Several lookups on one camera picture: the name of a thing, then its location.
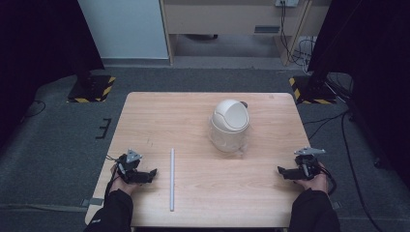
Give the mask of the black curtain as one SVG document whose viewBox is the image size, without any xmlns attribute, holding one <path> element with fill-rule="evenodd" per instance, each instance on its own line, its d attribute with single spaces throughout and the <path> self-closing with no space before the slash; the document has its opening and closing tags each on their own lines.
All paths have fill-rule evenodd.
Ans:
<svg viewBox="0 0 410 232">
<path fill-rule="evenodd" d="M 102 68 L 77 0 L 0 0 L 0 148 L 41 86 Z"/>
<path fill-rule="evenodd" d="M 331 0 L 309 68 L 347 73 L 370 147 L 410 189 L 410 0 Z"/>
</svg>

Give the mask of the light wooden desk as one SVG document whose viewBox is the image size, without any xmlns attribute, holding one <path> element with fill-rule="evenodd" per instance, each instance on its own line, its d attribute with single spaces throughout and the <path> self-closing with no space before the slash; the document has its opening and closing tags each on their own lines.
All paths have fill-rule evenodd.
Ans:
<svg viewBox="0 0 410 232">
<path fill-rule="evenodd" d="M 316 37 L 332 0 L 299 0 L 296 8 L 276 0 L 160 0 L 168 54 L 179 35 L 272 36 L 283 65 L 291 63 L 301 37 Z M 256 25 L 279 26 L 277 34 L 255 34 Z"/>
</svg>

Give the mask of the white wall panel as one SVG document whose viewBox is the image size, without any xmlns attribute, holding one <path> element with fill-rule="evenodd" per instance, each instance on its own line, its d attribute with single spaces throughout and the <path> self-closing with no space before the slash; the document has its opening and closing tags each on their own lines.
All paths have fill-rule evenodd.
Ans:
<svg viewBox="0 0 410 232">
<path fill-rule="evenodd" d="M 103 59 L 167 59 L 160 0 L 78 0 Z"/>
</svg>

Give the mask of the long white stick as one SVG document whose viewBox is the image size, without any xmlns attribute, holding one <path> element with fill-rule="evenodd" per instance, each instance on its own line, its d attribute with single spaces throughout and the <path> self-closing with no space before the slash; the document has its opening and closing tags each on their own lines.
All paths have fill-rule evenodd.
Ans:
<svg viewBox="0 0 410 232">
<path fill-rule="evenodd" d="M 169 209 L 170 212 L 174 212 L 174 187 L 175 187 L 175 150 L 171 148 L 170 150 L 170 201 Z"/>
</svg>

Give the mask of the person's right hand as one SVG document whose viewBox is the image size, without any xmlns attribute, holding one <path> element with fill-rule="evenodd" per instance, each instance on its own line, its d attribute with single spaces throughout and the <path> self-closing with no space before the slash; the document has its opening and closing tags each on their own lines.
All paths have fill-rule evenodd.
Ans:
<svg viewBox="0 0 410 232">
<path fill-rule="evenodd" d="M 296 180 L 295 183 L 302 186 L 304 190 L 312 189 L 328 192 L 327 175 L 323 171 L 311 180 Z"/>
</svg>

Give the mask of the dark vent grille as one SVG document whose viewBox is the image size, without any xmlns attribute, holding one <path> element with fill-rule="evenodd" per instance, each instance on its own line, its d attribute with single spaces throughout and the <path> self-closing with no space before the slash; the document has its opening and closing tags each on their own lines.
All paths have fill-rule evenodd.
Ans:
<svg viewBox="0 0 410 232">
<path fill-rule="evenodd" d="M 279 26 L 272 25 L 256 25 L 254 27 L 255 34 L 277 34 L 280 31 Z"/>
</svg>

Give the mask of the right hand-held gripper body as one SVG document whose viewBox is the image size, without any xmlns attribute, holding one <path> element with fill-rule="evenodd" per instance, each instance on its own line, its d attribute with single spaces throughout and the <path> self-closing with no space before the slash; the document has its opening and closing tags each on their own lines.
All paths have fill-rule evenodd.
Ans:
<svg viewBox="0 0 410 232">
<path fill-rule="evenodd" d="M 324 149 L 305 147 L 294 152 L 295 162 L 303 172 L 302 180 L 311 180 L 321 172 L 321 166 L 315 155 L 325 154 Z"/>
</svg>

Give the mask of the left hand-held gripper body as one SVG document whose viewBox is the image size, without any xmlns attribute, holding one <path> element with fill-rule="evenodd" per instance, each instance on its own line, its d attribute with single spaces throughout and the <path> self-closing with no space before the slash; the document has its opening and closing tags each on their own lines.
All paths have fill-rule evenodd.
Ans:
<svg viewBox="0 0 410 232">
<path fill-rule="evenodd" d="M 132 149 L 129 149 L 125 154 L 116 160 L 117 173 L 126 183 L 129 183 L 137 174 L 136 168 L 141 159 L 141 155 Z"/>
</svg>

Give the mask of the grey power strip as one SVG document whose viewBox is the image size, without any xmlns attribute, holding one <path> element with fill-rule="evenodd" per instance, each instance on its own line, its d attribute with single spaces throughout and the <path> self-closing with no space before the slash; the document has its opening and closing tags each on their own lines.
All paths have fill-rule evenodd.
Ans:
<svg viewBox="0 0 410 232">
<path fill-rule="evenodd" d="M 299 0 L 276 0 L 276 7 L 296 8 L 299 5 Z"/>
</svg>

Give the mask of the white swing-lid trash bin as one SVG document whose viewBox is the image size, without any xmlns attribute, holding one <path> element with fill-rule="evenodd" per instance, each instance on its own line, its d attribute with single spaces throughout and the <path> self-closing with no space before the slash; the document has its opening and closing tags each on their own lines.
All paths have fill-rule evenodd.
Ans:
<svg viewBox="0 0 410 232">
<path fill-rule="evenodd" d="M 236 153 L 246 145 L 248 105 L 244 101 L 220 101 L 210 117 L 210 140 L 225 153 Z"/>
</svg>

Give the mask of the person's left hand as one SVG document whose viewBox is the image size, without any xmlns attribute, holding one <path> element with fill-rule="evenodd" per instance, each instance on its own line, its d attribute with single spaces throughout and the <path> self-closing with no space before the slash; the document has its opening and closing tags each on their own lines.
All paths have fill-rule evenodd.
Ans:
<svg viewBox="0 0 410 232">
<path fill-rule="evenodd" d="M 110 169 L 111 173 L 114 175 L 112 185 L 109 188 L 109 193 L 115 190 L 121 190 L 122 192 L 126 193 L 129 196 L 132 196 L 134 192 L 136 192 L 140 187 L 141 184 L 131 183 L 127 184 L 124 180 L 118 175 L 116 171 L 116 166 L 113 165 Z"/>
</svg>

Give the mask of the black stand base striped tape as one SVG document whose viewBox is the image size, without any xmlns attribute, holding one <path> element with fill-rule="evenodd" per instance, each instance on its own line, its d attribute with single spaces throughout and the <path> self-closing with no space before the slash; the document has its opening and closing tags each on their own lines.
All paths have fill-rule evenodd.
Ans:
<svg viewBox="0 0 410 232">
<path fill-rule="evenodd" d="M 104 102 L 115 81 L 114 76 L 92 75 L 91 85 L 75 83 L 67 96 L 67 102 Z"/>
<path fill-rule="evenodd" d="M 315 83 L 309 76 L 299 75 L 291 77 L 289 83 L 293 90 L 296 104 L 331 104 L 336 102 L 336 94 L 325 82 Z"/>
</svg>

